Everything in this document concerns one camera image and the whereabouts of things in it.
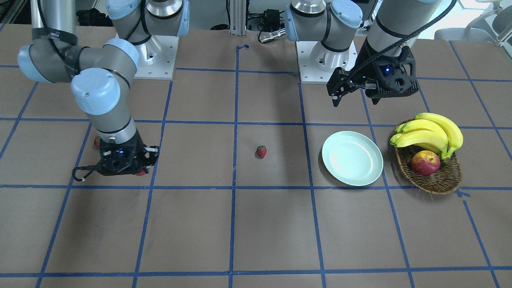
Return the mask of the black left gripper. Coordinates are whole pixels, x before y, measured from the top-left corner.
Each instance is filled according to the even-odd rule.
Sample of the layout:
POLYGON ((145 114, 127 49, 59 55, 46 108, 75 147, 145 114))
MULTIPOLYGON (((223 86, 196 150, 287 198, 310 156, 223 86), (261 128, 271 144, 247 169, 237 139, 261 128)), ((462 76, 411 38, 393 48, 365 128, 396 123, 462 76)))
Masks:
POLYGON ((407 97, 419 91, 415 71, 416 63, 411 48, 398 48, 397 56, 381 55, 349 77, 350 71, 335 68, 326 84, 334 107, 342 97, 356 90, 364 90, 366 97, 377 105, 383 98, 407 97))

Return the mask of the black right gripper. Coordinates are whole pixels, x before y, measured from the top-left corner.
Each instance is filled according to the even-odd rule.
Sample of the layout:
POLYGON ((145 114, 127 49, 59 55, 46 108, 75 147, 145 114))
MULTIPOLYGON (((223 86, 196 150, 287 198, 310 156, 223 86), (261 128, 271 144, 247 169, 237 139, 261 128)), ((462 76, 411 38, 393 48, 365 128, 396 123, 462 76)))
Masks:
POLYGON ((98 172, 104 176, 136 175, 154 166, 160 153, 159 146, 146 146, 139 132, 127 142, 118 144, 115 140, 101 140, 98 172))

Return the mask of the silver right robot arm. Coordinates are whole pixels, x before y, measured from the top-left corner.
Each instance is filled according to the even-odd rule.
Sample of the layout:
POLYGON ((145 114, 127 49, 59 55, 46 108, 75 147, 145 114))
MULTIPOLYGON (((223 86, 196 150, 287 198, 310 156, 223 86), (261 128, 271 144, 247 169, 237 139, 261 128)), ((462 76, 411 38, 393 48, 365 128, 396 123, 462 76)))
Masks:
POLYGON ((127 104, 130 86, 140 66, 163 58, 157 36, 187 35, 187 0, 108 0, 108 16, 117 37, 101 48, 78 44, 73 0, 33 0, 32 44, 20 48, 18 65, 37 82, 70 83, 79 108, 98 136, 100 160, 76 171, 104 176, 145 175, 160 149, 146 146, 127 104))

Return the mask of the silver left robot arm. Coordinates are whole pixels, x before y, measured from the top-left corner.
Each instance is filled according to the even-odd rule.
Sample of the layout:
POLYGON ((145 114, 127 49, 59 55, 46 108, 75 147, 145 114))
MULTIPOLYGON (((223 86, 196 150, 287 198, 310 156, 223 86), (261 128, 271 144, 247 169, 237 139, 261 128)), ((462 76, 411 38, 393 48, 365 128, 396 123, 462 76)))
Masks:
POLYGON ((334 106, 356 90, 365 90, 373 104, 383 98, 417 93, 416 62, 411 48, 418 35, 442 18, 432 15, 438 0, 384 0, 351 69, 328 64, 329 54, 347 54, 363 11, 351 0, 292 0, 284 10, 290 41, 316 42, 313 60, 330 72, 326 89, 334 106))

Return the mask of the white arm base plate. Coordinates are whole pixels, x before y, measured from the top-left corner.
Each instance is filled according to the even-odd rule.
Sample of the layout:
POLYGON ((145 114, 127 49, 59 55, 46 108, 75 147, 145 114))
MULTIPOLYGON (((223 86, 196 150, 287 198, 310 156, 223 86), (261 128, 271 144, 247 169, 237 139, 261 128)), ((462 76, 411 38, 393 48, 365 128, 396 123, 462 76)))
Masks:
POLYGON ((172 80, 180 38, 153 35, 135 46, 139 53, 136 80, 172 80))
POLYGON ((296 42, 300 82, 303 84, 327 84, 335 68, 351 70, 356 62, 357 51, 354 42, 348 50, 333 52, 320 42, 296 42))

